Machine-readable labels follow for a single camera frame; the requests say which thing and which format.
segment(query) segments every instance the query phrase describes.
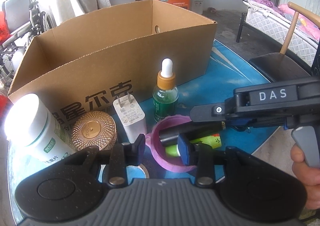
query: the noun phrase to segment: white phone charger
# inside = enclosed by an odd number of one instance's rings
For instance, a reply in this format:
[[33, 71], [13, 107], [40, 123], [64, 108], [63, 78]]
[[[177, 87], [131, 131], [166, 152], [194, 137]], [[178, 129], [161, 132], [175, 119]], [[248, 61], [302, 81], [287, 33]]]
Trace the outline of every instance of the white phone charger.
[[133, 95], [128, 93], [121, 98], [118, 97], [113, 106], [130, 143], [134, 143], [139, 134], [147, 134], [145, 114]]

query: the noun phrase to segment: gold decorative tin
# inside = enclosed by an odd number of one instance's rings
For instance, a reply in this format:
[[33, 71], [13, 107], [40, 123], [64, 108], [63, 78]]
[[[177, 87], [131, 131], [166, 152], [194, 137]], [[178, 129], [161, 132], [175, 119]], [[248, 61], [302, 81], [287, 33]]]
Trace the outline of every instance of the gold decorative tin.
[[117, 139], [116, 124], [113, 118], [104, 112], [89, 112], [75, 123], [72, 141], [77, 149], [98, 146], [99, 149], [111, 149]]

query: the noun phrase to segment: mattress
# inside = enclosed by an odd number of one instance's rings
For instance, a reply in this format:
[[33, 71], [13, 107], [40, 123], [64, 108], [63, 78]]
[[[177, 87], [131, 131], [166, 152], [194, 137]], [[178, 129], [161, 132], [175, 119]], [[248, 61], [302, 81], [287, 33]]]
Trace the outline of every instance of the mattress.
[[[249, 7], [245, 22], [283, 44], [290, 27], [290, 21], [279, 14], [272, 13], [271, 9], [266, 9], [264, 5], [262, 8], [257, 4], [252, 5], [245, 1], [244, 4]], [[297, 28], [294, 30], [289, 49], [310, 66], [315, 58], [317, 47], [318, 43], [305, 33]]]

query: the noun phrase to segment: dropper bottle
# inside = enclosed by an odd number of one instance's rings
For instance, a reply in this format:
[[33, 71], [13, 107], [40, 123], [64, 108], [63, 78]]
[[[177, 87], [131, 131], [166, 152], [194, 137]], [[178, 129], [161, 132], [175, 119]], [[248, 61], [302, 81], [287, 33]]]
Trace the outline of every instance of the dropper bottle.
[[174, 115], [178, 103], [179, 91], [172, 66], [171, 59], [162, 61], [162, 70], [158, 73], [157, 85], [153, 89], [154, 118], [157, 122]]

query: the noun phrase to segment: grey rubber pad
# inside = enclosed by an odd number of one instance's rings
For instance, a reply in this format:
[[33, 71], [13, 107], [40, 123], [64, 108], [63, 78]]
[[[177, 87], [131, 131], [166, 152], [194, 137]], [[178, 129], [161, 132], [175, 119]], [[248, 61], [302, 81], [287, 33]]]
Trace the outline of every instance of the grey rubber pad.
[[[42, 223], [25, 219], [21, 226], [271, 226], [243, 219], [225, 208], [215, 192], [193, 186], [189, 179], [134, 179], [111, 190], [101, 205], [80, 219]], [[298, 220], [272, 224], [302, 226]]]

